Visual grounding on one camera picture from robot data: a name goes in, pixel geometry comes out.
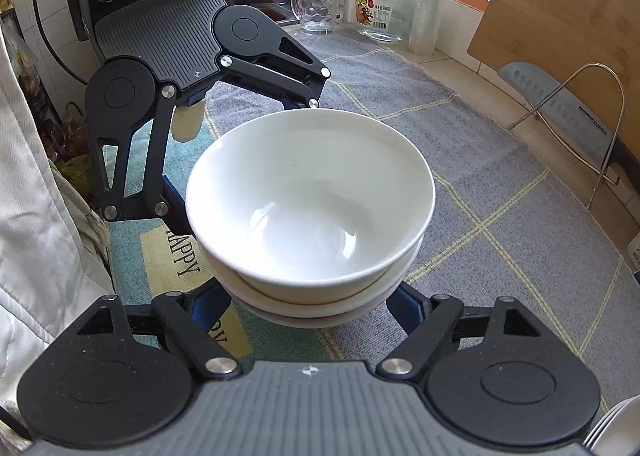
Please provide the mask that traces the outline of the gloved left hand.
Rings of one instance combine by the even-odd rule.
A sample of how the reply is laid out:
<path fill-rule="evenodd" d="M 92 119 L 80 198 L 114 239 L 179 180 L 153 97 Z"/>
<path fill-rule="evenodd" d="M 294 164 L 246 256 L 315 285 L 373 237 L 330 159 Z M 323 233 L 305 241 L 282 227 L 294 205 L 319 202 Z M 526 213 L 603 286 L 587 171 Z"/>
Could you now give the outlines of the gloved left hand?
<path fill-rule="evenodd" d="M 180 106 L 174 109 L 171 119 L 171 136 L 180 143 L 194 140 L 201 130 L 204 120 L 206 101 L 201 100 L 192 106 Z"/>

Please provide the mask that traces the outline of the beige jacket left forearm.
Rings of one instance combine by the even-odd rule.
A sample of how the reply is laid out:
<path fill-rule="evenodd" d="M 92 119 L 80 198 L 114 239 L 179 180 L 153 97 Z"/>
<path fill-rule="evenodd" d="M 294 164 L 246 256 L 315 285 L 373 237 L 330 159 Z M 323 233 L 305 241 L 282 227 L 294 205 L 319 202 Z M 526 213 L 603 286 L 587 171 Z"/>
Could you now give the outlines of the beige jacket left forearm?
<path fill-rule="evenodd" d="M 7 52 L 1 54 L 1 406 L 17 410 L 29 365 L 112 291 L 108 233 L 48 159 Z"/>

